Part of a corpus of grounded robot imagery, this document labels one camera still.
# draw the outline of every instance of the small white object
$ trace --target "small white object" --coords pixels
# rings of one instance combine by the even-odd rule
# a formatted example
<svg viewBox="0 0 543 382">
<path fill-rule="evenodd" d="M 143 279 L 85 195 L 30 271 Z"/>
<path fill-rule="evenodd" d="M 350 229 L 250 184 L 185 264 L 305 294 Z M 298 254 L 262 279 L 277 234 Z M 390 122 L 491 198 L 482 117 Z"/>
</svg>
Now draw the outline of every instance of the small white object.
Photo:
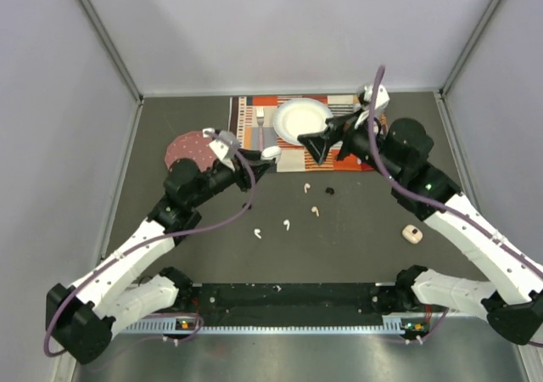
<svg viewBox="0 0 543 382">
<path fill-rule="evenodd" d="M 412 244 L 418 244 L 423 238 L 423 233 L 419 228 L 413 225 L 407 225 L 403 231 L 401 231 L 403 237 Z"/>
<path fill-rule="evenodd" d="M 279 159 L 281 158 L 281 151 L 282 150 L 279 146 L 266 147 L 264 150 L 262 150 L 262 153 L 260 153 L 260 159 L 275 160 L 275 162 L 278 163 Z"/>
<path fill-rule="evenodd" d="M 318 100 L 291 99 L 273 114 L 273 128 L 285 142 L 300 146 L 300 134 L 321 132 L 330 117 L 333 117 L 330 109 Z"/>
<path fill-rule="evenodd" d="M 205 138 L 212 138 L 213 136 L 211 136 L 211 134 L 213 133 L 215 133 L 215 129 L 213 127 L 206 127 L 205 129 L 202 130 L 202 135 Z"/>
</svg>

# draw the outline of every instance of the placemat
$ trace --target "placemat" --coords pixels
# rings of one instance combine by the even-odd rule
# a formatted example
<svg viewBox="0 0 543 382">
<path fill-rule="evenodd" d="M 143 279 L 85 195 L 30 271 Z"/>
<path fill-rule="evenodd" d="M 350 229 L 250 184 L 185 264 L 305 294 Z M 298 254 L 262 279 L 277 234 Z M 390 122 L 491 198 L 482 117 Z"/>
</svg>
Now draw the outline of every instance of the placemat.
<svg viewBox="0 0 543 382">
<path fill-rule="evenodd" d="M 289 171 L 373 171 L 366 163 L 362 163 L 354 155 L 337 161 L 336 156 L 341 142 L 334 145 L 322 165 L 318 166 L 309 152 L 302 146 L 295 146 L 282 140 L 273 129 L 273 114 L 284 102 L 294 98 L 311 98 L 325 104 L 332 115 L 347 115 L 358 103 L 356 95 L 287 95 L 287 96 L 236 96 L 232 97 L 228 130 L 235 132 L 245 149 L 258 150 L 259 131 L 256 123 L 254 106 L 264 108 L 264 147 L 279 146 L 283 153 L 277 163 L 278 172 Z M 381 116 L 383 129 L 387 128 L 386 116 Z"/>
</svg>

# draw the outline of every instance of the white plate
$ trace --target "white plate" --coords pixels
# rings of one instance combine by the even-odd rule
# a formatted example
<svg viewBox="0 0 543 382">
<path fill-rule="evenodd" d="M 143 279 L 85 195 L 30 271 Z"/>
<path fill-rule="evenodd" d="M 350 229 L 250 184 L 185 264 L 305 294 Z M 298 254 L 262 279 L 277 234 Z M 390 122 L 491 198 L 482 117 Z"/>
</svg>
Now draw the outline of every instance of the white plate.
<svg viewBox="0 0 543 382">
<path fill-rule="evenodd" d="M 321 132 L 332 117 L 328 107 L 315 99 L 298 98 L 285 102 L 273 115 L 273 128 L 285 142 L 301 146 L 300 134 Z"/>
</svg>

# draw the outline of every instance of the metal frame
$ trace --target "metal frame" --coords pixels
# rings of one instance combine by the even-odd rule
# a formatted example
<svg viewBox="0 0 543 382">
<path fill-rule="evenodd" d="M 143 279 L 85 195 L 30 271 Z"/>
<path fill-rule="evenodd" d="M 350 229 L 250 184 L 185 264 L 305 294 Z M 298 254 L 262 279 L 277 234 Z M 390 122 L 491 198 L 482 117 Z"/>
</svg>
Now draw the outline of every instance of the metal frame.
<svg viewBox="0 0 543 382">
<path fill-rule="evenodd" d="M 454 87 L 454 84 L 456 83 L 456 79 L 458 78 L 458 76 L 460 75 L 464 67 L 466 66 L 467 60 L 471 56 L 475 47 L 477 47 L 477 44 L 479 40 L 481 39 L 481 36 L 484 34 L 484 31 L 486 30 L 487 26 L 489 25 L 491 20 L 494 18 L 495 13 L 497 9 L 501 6 L 502 2 L 503 0 L 490 0 L 489 5 L 487 6 L 483 15 L 479 19 L 479 22 L 473 29 L 471 36 L 468 38 L 466 45 L 464 46 L 463 50 L 460 52 L 460 56 L 458 57 L 454 66 L 452 67 L 450 74 L 447 76 L 447 79 L 445 79 L 445 84 L 443 88 L 440 90 L 441 94 L 444 97 L 446 97 L 446 95 Z"/>
<path fill-rule="evenodd" d="M 130 160 L 130 154 L 132 147 L 134 146 L 134 140 L 136 139 L 137 127 L 139 125 L 140 117 L 142 116 L 144 100 L 137 106 L 134 117 L 131 121 L 130 131 L 126 137 L 124 150 L 122 153 L 122 159 L 120 161 L 119 170 L 117 172 L 117 179 L 115 180 L 115 189 L 111 196 L 111 204 L 109 205 L 108 215 L 104 221 L 102 230 L 99 236 L 99 256 L 97 256 L 97 262 L 105 259 L 105 251 L 108 249 L 109 236 L 111 236 L 111 229 L 113 228 L 113 221 L 115 220 L 115 213 L 119 206 L 120 192 L 122 190 L 122 184 L 125 181 L 126 170 L 128 169 L 128 161 Z"/>
<path fill-rule="evenodd" d="M 98 39 L 104 46 L 104 49 L 106 53 L 109 56 L 109 59 L 112 62 L 112 65 L 115 67 L 117 72 L 119 73 L 120 78 L 125 83 L 126 87 L 134 97 L 134 100 L 138 104 L 140 104 L 143 101 L 143 95 L 140 93 L 139 89 L 137 88 L 136 83 L 134 82 L 134 79 L 130 75 L 130 72 L 126 68 L 125 63 L 122 60 L 122 57 L 119 54 L 119 51 L 117 51 L 117 48 L 115 47 L 113 41 L 111 40 L 111 37 L 109 36 L 109 33 L 104 27 L 104 24 L 102 23 L 102 20 L 98 16 L 98 13 L 96 12 L 94 6 L 91 3 L 91 0 L 77 0 L 79 4 L 81 5 L 81 8 L 85 12 L 85 15 L 87 16 L 88 20 L 91 22 L 92 28 L 96 31 L 96 34 L 98 35 Z"/>
<path fill-rule="evenodd" d="M 467 158 L 463 150 L 463 146 L 460 143 L 460 139 L 456 134 L 455 122 L 451 117 L 451 108 L 447 104 L 447 100 L 443 99 L 440 93 L 434 92 L 435 103 L 438 106 L 439 116 L 443 123 L 445 129 L 445 135 L 447 136 L 447 141 L 451 147 L 452 157 L 455 161 L 456 169 L 458 170 L 458 175 L 460 176 L 460 183 L 462 185 L 462 190 L 467 195 L 470 201 L 472 201 L 473 206 L 480 210 L 480 203 L 477 196 L 477 191 L 473 180 L 469 174 L 470 168 L 467 164 Z"/>
</svg>

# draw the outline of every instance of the cable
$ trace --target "cable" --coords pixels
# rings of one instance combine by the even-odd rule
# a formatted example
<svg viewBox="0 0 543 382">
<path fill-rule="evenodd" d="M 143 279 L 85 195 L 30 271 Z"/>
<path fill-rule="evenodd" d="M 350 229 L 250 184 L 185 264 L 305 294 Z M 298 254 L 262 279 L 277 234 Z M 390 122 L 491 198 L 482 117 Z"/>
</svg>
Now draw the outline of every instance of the cable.
<svg viewBox="0 0 543 382">
<path fill-rule="evenodd" d="M 369 109 L 369 120 L 373 120 L 375 117 L 375 103 L 377 102 L 377 94 L 378 94 L 378 88 L 381 85 L 381 82 L 383 81 L 384 76 L 384 65 L 379 66 L 377 74 L 375 75 L 375 81 L 373 83 L 373 90 L 372 90 L 372 100 L 370 102 L 370 109 Z M 480 233 L 482 233 L 486 238 L 490 239 L 492 242 L 494 242 L 496 245 L 499 245 L 499 247 L 504 250 L 508 255 L 516 259 L 517 261 L 524 264 L 526 267 L 528 267 L 534 274 L 539 276 L 539 278 L 543 279 L 543 272 L 534 265 L 531 261 L 526 259 L 524 255 L 518 255 L 513 249 L 511 249 L 509 246 L 505 244 L 503 239 L 494 239 L 494 236 L 492 233 L 487 231 L 485 228 L 483 228 L 481 225 L 476 223 L 473 219 L 471 219 L 469 216 L 462 214 L 460 211 L 449 207 L 448 205 L 442 204 L 439 201 L 436 201 L 435 199 L 431 199 L 428 197 L 424 197 L 419 194 L 415 194 L 412 191 L 409 191 L 407 188 L 402 187 L 399 185 L 393 178 L 390 176 L 389 172 L 387 171 L 386 167 L 383 164 L 383 161 L 381 160 L 381 157 L 379 155 L 379 151 L 377 148 L 377 140 L 375 139 L 375 136 L 373 134 L 373 129 L 368 123 L 367 125 L 367 135 L 370 142 L 370 152 L 372 154 L 373 160 L 375 161 L 375 165 L 378 168 L 378 171 L 385 177 L 387 180 L 389 180 L 390 185 L 401 195 L 413 199 L 417 202 L 422 202 L 424 204 L 433 206 L 436 210 L 440 211 L 441 213 L 449 212 L 450 214 L 462 219 L 464 222 L 470 224 L 473 228 L 477 229 Z M 443 315 L 439 319 L 439 321 L 436 323 L 436 326 L 434 329 L 430 330 L 430 332 L 425 335 L 425 338 L 428 338 L 433 331 L 441 324 L 441 321 L 445 318 L 446 313 L 448 310 L 445 310 L 443 312 Z M 529 342 L 529 344 L 543 347 L 543 344 L 538 344 L 535 342 Z"/>
<path fill-rule="evenodd" d="M 449 309 L 446 308 L 444 311 L 443 311 L 443 314 L 441 314 L 441 317 L 439 317 L 438 321 L 435 323 L 435 325 L 428 331 L 428 333 L 426 335 L 424 335 L 423 337 L 420 337 L 420 340 L 418 339 L 417 337 L 417 340 L 422 344 L 424 341 L 426 341 L 428 338 L 430 338 L 430 335 L 433 335 L 435 333 L 435 331 L 441 327 L 441 324 L 443 324 L 443 321 L 445 320 L 445 317 L 447 316 L 447 313 L 449 312 Z M 401 345 L 409 345 L 411 344 L 412 342 L 416 341 L 416 340 L 405 340 L 403 339 L 402 337 L 400 338 L 397 338 L 397 339 L 392 339 L 392 338 L 381 338 L 381 340 L 384 340 L 384 341 L 387 341 L 387 342 L 391 342 L 393 344 L 401 344 Z"/>
<path fill-rule="evenodd" d="M 169 338 L 169 337 L 165 337 L 163 335 L 150 335 L 150 336 L 147 336 L 147 337 L 143 337 L 139 340 L 136 340 L 134 342 L 132 342 L 131 344 L 127 345 L 126 347 L 124 347 L 122 350 L 120 351 L 117 351 L 115 354 L 113 354 L 113 356 L 111 357 L 111 359 L 109 359 L 105 364 L 103 364 L 101 367 L 99 368 L 88 368 L 87 370 L 90 371 L 91 373 L 93 374 L 97 374 L 99 372 L 102 372 L 104 369 L 106 369 L 109 365 L 111 365 L 111 363 L 113 361 L 116 361 L 117 359 L 119 359 L 119 357 L 125 355 L 129 350 L 131 350 L 134 346 L 136 345 L 139 345 L 141 344 L 142 342 L 145 342 L 145 341 L 151 341 L 151 340 L 163 340 L 163 341 L 167 341 L 167 340 L 174 340 L 174 344 L 175 346 L 177 347 L 179 344 L 183 344 L 185 342 L 188 342 L 190 340 L 193 340 L 195 337 L 196 337 L 196 334 L 200 332 L 200 330 L 204 327 L 204 319 L 196 314 L 194 315 L 193 313 L 185 313 L 185 312 L 178 312 L 177 313 L 177 316 L 184 316 L 184 317 L 195 317 L 196 318 L 196 327 L 194 328 L 194 331 L 189 334 L 187 337 L 185 337 L 184 339 L 182 340 L 174 340 L 172 338 Z M 170 316 L 170 313 L 166 314 L 166 315 L 155 315 L 153 317 L 177 317 L 177 316 Z"/>
<path fill-rule="evenodd" d="M 424 323 L 430 324 L 430 320 L 432 319 L 432 306 L 425 304 L 424 309 L 426 312 L 426 315 L 424 316 Z"/>
<path fill-rule="evenodd" d="M 229 143 L 227 143 L 225 140 L 222 140 L 217 135 L 215 135 L 214 137 L 217 140 L 222 141 L 226 146 L 229 146 Z M 214 225 L 210 225 L 210 226 L 205 227 L 205 228 L 195 228 L 195 229 L 188 229 L 188 230 L 185 230 L 185 231 L 167 233 L 167 234 L 164 234 L 164 235 L 156 236 L 156 237 L 151 238 L 151 239 L 144 240 L 143 242 L 141 242 L 139 244 L 136 244 L 135 246 L 132 246 L 130 249 L 128 249 L 125 252 L 124 256 L 128 256 L 128 255 L 134 253 L 136 250 L 139 250 L 142 247 L 147 246 L 148 244 L 152 244 L 153 242 L 157 242 L 159 240 L 168 239 L 168 238 L 176 238 L 176 237 L 179 237 L 179 236 L 188 236 L 188 235 L 194 235 L 196 233 L 204 233 L 204 232 L 213 231 L 215 229 L 224 227 L 224 226 L 228 225 L 229 223 L 232 223 L 232 222 L 236 221 L 239 217 L 241 217 L 241 215 L 243 215 L 245 213 L 245 211 L 247 211 L 249 209 L 249 207 L 251 206 L 251 204 L 253 203 L 253 198 L 255 197 L 256 178 L 255 178 L 255 174 L 251 170 L 249 162 L 241 155 L 241 153 L 239 151 L 236 151 L 235 154 L 238 157 L 239 161 L 241 162 L 241 164 L 244 167 L 247 174 L 249 174 L 249 180 L 250 180 L 250 183 L 251 183 L 251 187 L 250 187 L 250 191 L 249 191 L 249 201 L 247 201 L 245 206 L 238 213 L 236 213 L 234 216 L 231 216 L 231 217 L 225 219 L 222 222 L 216 223 Z M 113 259 L 113 260 L 107 262 L 105 265 L 103 265 L 99 269 L 96 269 L 94 272 L 91 273 L 90 276 L 88 276 L 83 282 L 81 282 L 81 284 L 79 286 L 77 286 L 75 289 L 73 289 L 71 291 L 71 293 L 68 295 L 68 297 L 66 297 L 64 299 L 64 301 L 60 304 L 59 308 L 57 309 L 57 311 L 53 314 L 53 317 L 51 318 L 51 322 L 49 323 L 49 325 L 47 327 L 47 330 L 46 330 L 46 333 L 45 333 L 45 338 L 43 340 L 43 352 L 45 353 L 45 355 L 47 357 L 58 357 L 58 356 L 60 356 L 60 355 L 62 355 L 62 354 L 64 354 L 66 352 L 66 350 L 51 352 L 51 350 L 49 349 L 49 342 L 51 340 L 53 330 L 54 330 L 55 326 L 57 325 L 57 322 L 58 322 L 60 316 L 62 315 L 62 313 L 64 312 L 65 308 L 79 294 L 80 291 L 82 291 L 95 278 L 100 276 L 102 273 L 104 273 L 106 270 L 108 270 L 110 267 L 112 267 L 118 261 L 119 261 L 118 259 Z"/>
</svg>

